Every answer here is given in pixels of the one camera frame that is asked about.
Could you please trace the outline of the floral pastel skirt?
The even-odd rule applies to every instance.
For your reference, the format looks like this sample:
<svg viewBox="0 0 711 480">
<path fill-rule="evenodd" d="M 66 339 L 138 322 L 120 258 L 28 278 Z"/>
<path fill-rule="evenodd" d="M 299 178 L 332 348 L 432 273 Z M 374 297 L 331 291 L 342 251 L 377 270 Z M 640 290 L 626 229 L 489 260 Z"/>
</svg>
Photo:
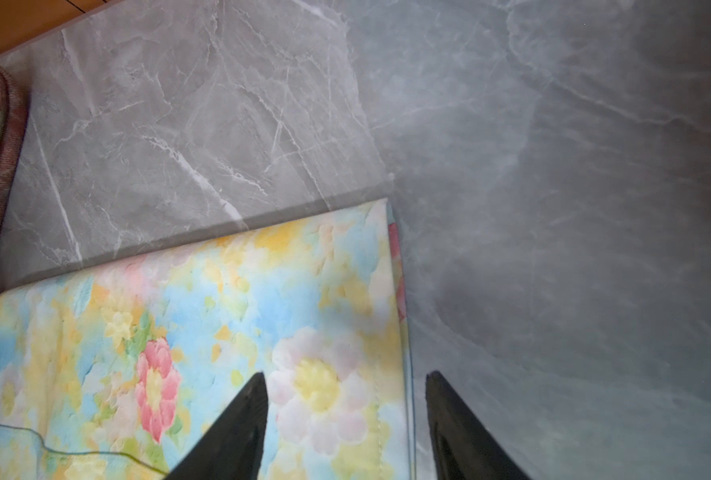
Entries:
<svg viewBox="0 0 711 480">
<path fill-rule="evenodd" d="M 257 373 L 261 478 L 415 477 L 389 201 L 0 294 L 0 479 L 161 478 Z"/>
</svg>

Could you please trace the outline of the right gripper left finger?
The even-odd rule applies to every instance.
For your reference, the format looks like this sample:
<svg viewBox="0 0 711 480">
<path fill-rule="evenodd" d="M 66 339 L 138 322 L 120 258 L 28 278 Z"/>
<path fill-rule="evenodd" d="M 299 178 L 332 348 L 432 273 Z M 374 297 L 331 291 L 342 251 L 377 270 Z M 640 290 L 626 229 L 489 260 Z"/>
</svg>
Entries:
<svg viewBox="0 0 711 480">
<path fill-rule="evenodd" d="M 167 480 L 257 480 L 268 424 L 265 375 L 256 373 Z"/>
</svg>

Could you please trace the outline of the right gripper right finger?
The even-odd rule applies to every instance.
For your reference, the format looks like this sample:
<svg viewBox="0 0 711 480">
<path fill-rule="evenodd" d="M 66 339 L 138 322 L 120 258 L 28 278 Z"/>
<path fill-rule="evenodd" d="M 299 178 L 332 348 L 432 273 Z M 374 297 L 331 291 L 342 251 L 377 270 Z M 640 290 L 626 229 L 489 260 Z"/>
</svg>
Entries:
<svg viewBox="0 0 711 480">
<path fill-rule="evenodd" d="M 441 372 L 427 376 L 425 401 L 439 479 L 529 480 Z"/>
</svg>

